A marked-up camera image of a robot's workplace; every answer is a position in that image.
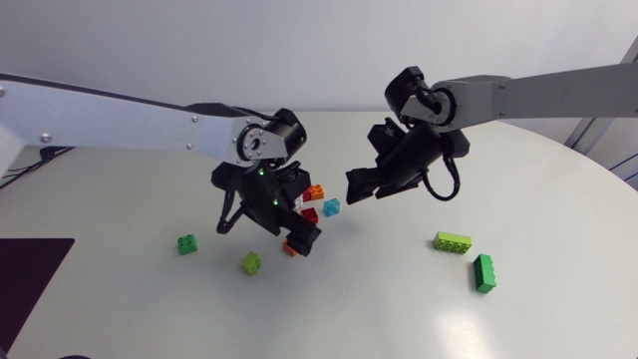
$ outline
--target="lime green lego brick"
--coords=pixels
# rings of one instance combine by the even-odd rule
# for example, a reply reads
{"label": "lime green lego brick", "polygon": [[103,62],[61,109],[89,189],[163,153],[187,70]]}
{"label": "lime green lego brick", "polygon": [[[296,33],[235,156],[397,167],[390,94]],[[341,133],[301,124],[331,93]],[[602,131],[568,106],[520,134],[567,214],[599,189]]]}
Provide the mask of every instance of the lime green lego brick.
{"label": "lime green lego brick", "polygon": [[185,235],[177,239],[177,249],[179,254],[185,255],[197,251],[197,240],[192,234]]}
{"label": "lime green lego brick", "polygon": [[454,253],[467,253],[472,247],[472,239],[465,235],[438,232],[435,238],[435,248]]}
{"label": "lime green lego brick", "polygon": [[247,275],[255,275],[261,268],[261,258],[259,254],[255,252],[248,252],[245,258],[241,261],[241,269]]}
{"label": "lime green lego brick", "polygon": [[474,268],[478,292],[488,293],[496,287],[496,276],[494,275],[494,267],[489,255],[479,254],[474,261]]}

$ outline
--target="black cable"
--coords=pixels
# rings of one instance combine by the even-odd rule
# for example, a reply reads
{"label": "black cable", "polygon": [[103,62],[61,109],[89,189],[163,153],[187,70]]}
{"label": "black cable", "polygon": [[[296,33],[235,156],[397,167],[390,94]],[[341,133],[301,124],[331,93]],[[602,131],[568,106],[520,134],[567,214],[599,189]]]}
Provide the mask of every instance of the black cable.
{"label": "black cable", "polygon": [[631,160],[631,159],[635,158],[636,156],[638,156],[638,154],[636,154],[636,155],[634,155],[634,156],[632,156],[632,157],[630,157],[630,158],[628,158],[628,159],[625,159],[625,161],[623,161],[623,162],[621,162],[620,164],[618,164],[618,165],[616,165],[616,166],[612,167],[612,168],[611,168],[611,169],[609,169],[609,170],[610,170],[610,171],[614,170],[615,168],[617,168],[617,167],[621,166],[622,164],[624,164],[624,163],[626,163],[627,161],[629,161],[629,160]]}
{"label": "black cable", "polygon": [[49,163],[50,161],[52,161],[55,158],[67,153],[68,151],[72,150],[73,148],[60,148],[60,149],[61,149],[60,151],[53,152],[52,154],[50,154],[45,160],[40,160],[40,161],[30,165],[30,166],[26,166],[26,167],[21,168],[21,169],[14,169],[13,171],[9,170],[11,172],[15,172],[15,171],[19,171],[19,170],[22,170],[22,171],[20,173],[18,173],[18,174],[7,175],[7,176],[3,177],[2,179],[6,179],[6,178],[11,178],[11,179],[9,179],[6,182],[0,184],[0,189],[5,188],[6,186],[8,186],[9,184],[11,184],[14,181],[18,180],[22,176],[27,175],[27,174],[39,169],[43,165]]}
{"label": "black cable", "polygon": [[236,107],[236,106],[235,106],[235,109],[237,109],[239,111],[243,111],[246,114],[252,115],[254,117],[258,117],[261,120],[266,120],[266,121],[277,121],[277,120],[279,120],[278,118],[276,118],[274,116],[268,116],[268,115],[260,114],[260,113],[258,113],[256,111],[252,111],[252,110],[249,110],[249,109],[244,109],[244,108],[240,108],[240,107]]}
{"label": "black cable", "polygon": [[635,178],[636,176],[638,176],[638,173],[635,173],[635,174],[631,175],[630,177],[624,179],[624,181],[631,180],[631,179]]}
{"label": "black cable", "polygon": [[452,189],[452,193],[448,196],[442,196],[435,192],[435,190],[430,185],[430,181],[428,180],[428,169],[421,170],[421,178],[423,179],[423,183],[428,189],[428,192],[436,199],[442,201],[448,201],[457,194],[459,194],[459,190],[461,189],[461,177],[459,175],[459,170],[457,169],[457,165],[455,164],[455,160],[451,158],[443,158],[443,162],[446,164],[446,168],[452,175],[452,179],[454,180],[454,188]]}
{"label": "black cable", "polygon": [[417,96],[419,103],[430,109],[433,113],[438,115],[443,110],[443,106],[440,103],[428,99],[428,96],[423,89],[417,89],[415,95]]}

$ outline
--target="red lego brick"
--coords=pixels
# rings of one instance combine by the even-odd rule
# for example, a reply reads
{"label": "red lego brick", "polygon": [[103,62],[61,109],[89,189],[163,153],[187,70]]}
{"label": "red lego brick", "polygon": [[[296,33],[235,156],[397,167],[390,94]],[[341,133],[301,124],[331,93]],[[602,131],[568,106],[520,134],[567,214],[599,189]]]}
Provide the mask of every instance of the red lego brick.
{"label": "red lego brick", "polygon": [[292,249],[289,245],[288,245],[288,239],[283,241],[283,250],[286,251],[286,253],[290,254],[291,256],[295,256],[297,255],[297,251]]}
{"label": "red lego brick", "polygon": [[301,210],[301,215],[315,224],[319,223],[319,216],[317,215],[315,208],[303,209]]}

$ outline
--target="orange lego brick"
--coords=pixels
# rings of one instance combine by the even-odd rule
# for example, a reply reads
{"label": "orange lego brick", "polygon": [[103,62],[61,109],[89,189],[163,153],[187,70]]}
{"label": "orange lego brick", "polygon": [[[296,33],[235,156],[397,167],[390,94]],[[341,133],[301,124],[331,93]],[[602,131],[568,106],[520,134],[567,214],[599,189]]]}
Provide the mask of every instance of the orange lego brick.
{"label": "orange lego brick", "polygon": [[310,190],[310,200],[323,199],[324,192],[321,184],[311,185],[308,190]]}
{"label": "orange lego brick", "polygon": [[283,250],[292,256],[297,255],[297,252],[288,245],[288,239],[283,241]]}

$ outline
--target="white table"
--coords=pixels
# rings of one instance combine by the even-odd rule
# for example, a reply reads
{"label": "white table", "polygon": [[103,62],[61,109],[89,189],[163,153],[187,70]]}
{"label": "white table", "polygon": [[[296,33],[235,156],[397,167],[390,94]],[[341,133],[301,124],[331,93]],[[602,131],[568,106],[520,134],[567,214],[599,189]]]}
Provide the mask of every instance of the white table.
{"label": "white table", "polygon": [[[80,149],[0,191],[0,236],[75,237],[11,359],[635,358],[638,194],[551,140],[467,129],[459,196],[421,185],[345,205],[345,171],[370,167],[385,113],[301,113],[295,157],[337,197],[311,255],[289,257],[243,218],[215,232],[217,163],[201,155]],[[339,143],[334,134],[346,138]],[[440,163],[433,186],[452,180]],[[321,207],[322,201],[310,202]],[[465,255],[437,231],[471,235]],[[199,251],[180,256],[192,232]],[[239,262],[261,255],[254,277]],[[490,254],[498,283],[474,289]]]}

